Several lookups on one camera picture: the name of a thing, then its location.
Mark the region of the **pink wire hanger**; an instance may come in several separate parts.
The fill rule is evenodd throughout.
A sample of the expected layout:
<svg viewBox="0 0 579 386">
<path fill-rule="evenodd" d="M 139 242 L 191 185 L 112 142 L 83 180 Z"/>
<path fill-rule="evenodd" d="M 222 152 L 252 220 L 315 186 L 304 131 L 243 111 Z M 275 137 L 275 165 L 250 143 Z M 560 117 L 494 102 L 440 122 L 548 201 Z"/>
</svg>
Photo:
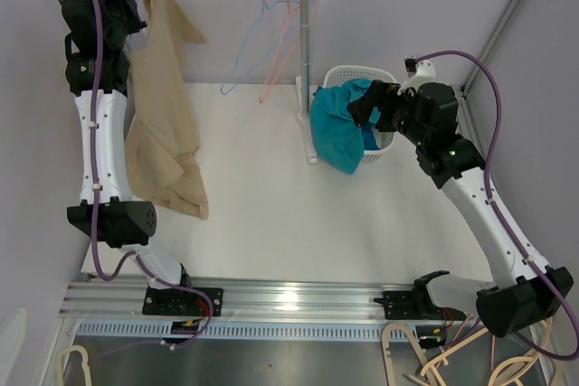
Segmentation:
<svg viewBox="0 0 579 386">
<path fill-rule="evenodd" d="M 282 3 L 286 7 L 286 17 L 280 31 L 280 38 L 271 55 L 271 64 L 266 79 L 261 88 L 260 103 L 264 103 L 267 100 L 273 86 L 279 81 L 280 76 L 286 70 L 291 57 L 298 48 L 299 37 L 292 36 L 292 29 L 299 28 L 300 8 L 302 6 L 313 7 L 312 10 L 306 12 L 306 18 L 309 19 L 316 12 L 319 0 L 283 0 Z"/>
</svg>

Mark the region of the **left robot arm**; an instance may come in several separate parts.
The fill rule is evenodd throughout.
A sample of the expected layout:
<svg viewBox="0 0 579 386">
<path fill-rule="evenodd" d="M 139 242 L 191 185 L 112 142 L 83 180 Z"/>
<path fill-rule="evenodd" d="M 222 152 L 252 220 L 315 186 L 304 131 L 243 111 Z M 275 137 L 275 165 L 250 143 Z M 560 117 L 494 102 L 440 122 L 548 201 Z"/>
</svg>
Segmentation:
<svg viewBox="0 0 579 386">
<path fill-rule="evenodd" d="M 136 201 L 129 187 L 124 150 L 129 60 L 125 43 L 145 27 L 134 0 L 59 0 L 70 32 L 65 37 L 66 80 L 81 122 L 83 181 L 80 202 L 67 209 L 68 222 L 90 237 L 94 267 L 105 281 L 99 245 L 133 260 L 148 278 L 144 315 L 198 316 L 204 310 L 182 264 L 152 238 L 157 213 Z"/>
</svg>

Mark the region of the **dark blue t shirt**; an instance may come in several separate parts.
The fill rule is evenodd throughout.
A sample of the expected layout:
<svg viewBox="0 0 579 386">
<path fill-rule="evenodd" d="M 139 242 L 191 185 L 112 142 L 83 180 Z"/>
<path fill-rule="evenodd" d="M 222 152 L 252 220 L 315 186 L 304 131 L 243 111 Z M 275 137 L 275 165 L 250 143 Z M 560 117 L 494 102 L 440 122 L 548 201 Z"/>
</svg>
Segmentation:
<svg viewBox="0 0 579 386">
<path fill-rule="evenodd" d="M 381 147 L 377 144 L 375 133 L 372 128 L 362 127 L 361 133 L 365 151 L 378 151 L 381 149 Z"/>
</svg>

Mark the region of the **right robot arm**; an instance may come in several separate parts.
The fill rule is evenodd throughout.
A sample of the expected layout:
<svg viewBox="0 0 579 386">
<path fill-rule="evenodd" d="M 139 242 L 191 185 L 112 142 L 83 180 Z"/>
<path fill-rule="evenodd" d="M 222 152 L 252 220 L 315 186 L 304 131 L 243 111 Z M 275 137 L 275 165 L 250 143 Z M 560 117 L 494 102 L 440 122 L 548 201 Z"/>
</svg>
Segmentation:
<svg viewBox="0 0 579 386">
<path fill-rule="evenodd" d="M 373 112 L 379 131 L 397 132 L 415 146 L 421 169 L 454 204 L 480 245 L 489 282 L 458 278 L 446 271 L 416 280 L 414 312 L 433 317 L 444 307 L 475 312 L 497 337 L 516 334 L 564 309 L 574 280 L 565 267 L 553 268 L 508 211 L 489 180 L 489 166 L 474 144 L 458 132 L 459 103 L 451 86 L 428 82 L 417 91 L 373 81 L 347 109 L 359 127 Z"/>
</svg>

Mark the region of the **teal t shirt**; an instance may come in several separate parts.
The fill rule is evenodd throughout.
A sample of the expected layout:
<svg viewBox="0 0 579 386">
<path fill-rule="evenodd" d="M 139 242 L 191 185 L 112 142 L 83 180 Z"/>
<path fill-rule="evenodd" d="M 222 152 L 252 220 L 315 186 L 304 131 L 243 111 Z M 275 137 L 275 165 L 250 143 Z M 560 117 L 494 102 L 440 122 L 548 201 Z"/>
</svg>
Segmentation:
<svg viewBox="0 0 579 386">
<path fill-rule="evenodd" d="M 347 111 L 347 104 L 360 99 L 371 84 L 368 79 L 348 80 L 341 86 L 318 87 L 310 107 L 310 129 L 318 156 L 337 170 L 353 174 L 364 156 L 361 129 Z M 373 128 L 375 110 L 364 127 Z"/>
</svg>

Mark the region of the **beige tank top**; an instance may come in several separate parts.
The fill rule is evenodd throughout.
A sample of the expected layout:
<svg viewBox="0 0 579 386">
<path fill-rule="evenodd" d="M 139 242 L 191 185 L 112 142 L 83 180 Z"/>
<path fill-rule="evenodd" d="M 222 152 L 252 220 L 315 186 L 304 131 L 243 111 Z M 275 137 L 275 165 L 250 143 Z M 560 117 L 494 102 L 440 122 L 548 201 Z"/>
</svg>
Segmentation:
<svg viewBox="0 0 579 386">
<path fill-rule="evenodd" d="M 142 0 L 146 42 L 130 54 L 135 116 L 125 142 L 133 194 L 205 220 L 209 203 L 196 161 L 200 135 L 182 68 L 188 44 L 206 39 L 176 0 Z"/>
</svg>

